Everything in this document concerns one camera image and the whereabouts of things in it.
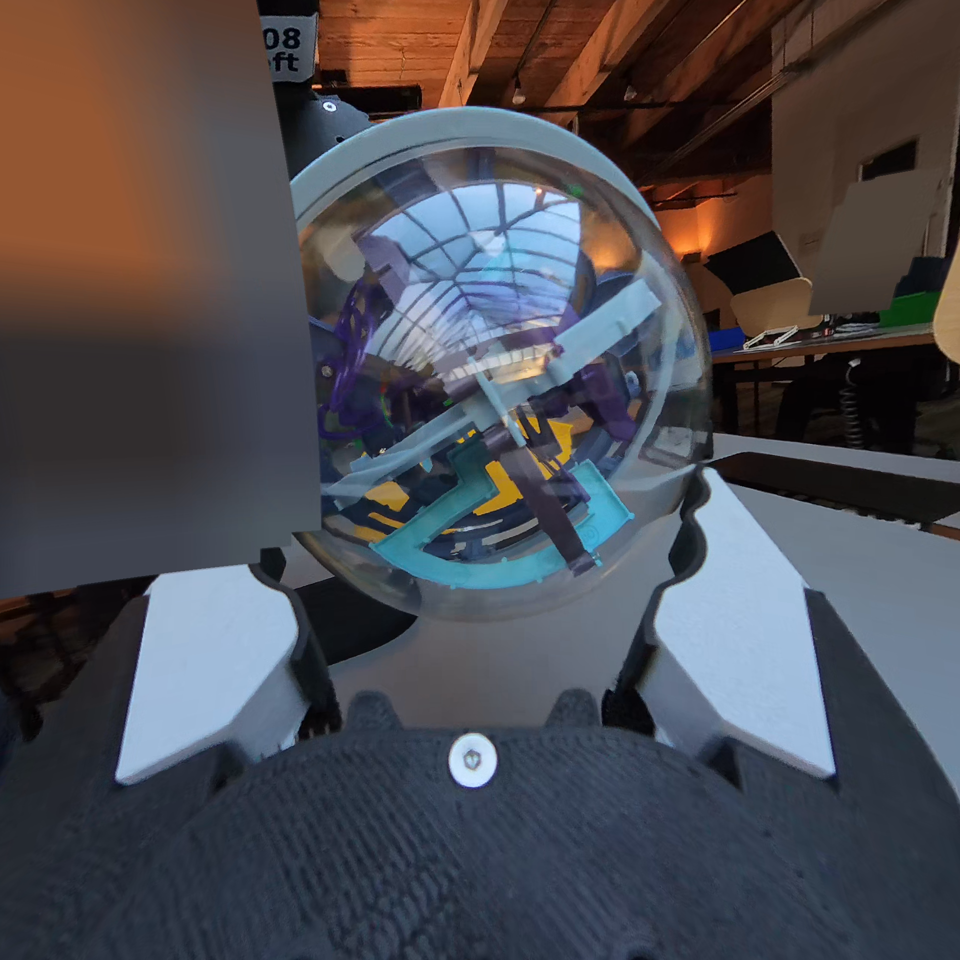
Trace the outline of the black mouse pad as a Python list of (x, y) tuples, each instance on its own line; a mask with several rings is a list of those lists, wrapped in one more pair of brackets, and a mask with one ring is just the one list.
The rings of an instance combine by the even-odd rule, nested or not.
[(757, 452), (711, 463), (733, 485), (884, 521), (930, 527), (959, 511), (959, 486), (936, 479)]

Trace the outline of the wooden edged office desk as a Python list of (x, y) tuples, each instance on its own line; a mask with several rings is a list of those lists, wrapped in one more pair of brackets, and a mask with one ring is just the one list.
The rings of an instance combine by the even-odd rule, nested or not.
[(800, 346), (726, 351), (713, 358), (714, 429), (740, 433), (739, 388), (783, 383), (773, 438), (802, 443), (821, 415), (843, 423), (846, 445), (857, 450), (913, 453), (921, 404), (939, 397), (950, 362), (931, 333), (827, 338)]

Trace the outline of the clear plastic maze ball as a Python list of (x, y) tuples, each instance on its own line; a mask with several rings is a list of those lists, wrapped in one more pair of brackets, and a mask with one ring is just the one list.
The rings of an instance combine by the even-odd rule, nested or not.
[(320, 522), (411, 615), (519, 618), (642, 551), (712, 450), (707, 334), (657, 219), (566, 129), (486, 107), (372, 125), (291, 179)]

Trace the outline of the white cardboard sheet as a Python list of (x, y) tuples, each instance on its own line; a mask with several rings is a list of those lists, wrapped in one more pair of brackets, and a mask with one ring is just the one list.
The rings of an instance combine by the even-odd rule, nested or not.
[(810, 313), (878, 313), (922, 252), (941, 173), (920, 167), (919, 140), (860, 164), (827, 225), (812, 281)]

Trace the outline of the wooden tablet stand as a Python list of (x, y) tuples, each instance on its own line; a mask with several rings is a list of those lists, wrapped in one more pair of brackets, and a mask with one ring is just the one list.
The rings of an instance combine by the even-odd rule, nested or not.
[(812, 283), (802, 276), (733, 295), (730, 309), (744, 333), (743, 348), (757, 349), (772, 332), (817, 328), (824, 316), (810, 312), (811, 298)]

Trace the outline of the green plastic bin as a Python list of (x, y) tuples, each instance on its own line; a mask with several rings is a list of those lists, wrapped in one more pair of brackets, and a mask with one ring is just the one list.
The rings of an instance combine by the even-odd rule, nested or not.
[(897, 282), (888, 309), (878, 313), (881, 329), (926, 324), (932, 321), (950, 262), (943, 257), (916, 257)]

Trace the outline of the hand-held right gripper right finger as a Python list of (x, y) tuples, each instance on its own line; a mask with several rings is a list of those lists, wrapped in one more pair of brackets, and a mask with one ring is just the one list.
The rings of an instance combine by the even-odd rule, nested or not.
[(807, 583), (717, 471), (630, 480), (642, 518), (679, 508), (657, 586), (602, 700), (606, 727), (707, 761), (736, 741), (816, 779), (836, 772)]

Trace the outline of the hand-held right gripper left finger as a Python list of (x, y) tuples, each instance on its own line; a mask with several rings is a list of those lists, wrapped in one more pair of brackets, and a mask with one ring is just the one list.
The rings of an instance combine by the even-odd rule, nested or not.
[(114, 779), (133, 786), (213, 748), (242, 766), (336, 733), (342, 712), (286, 553), (158, 576)]

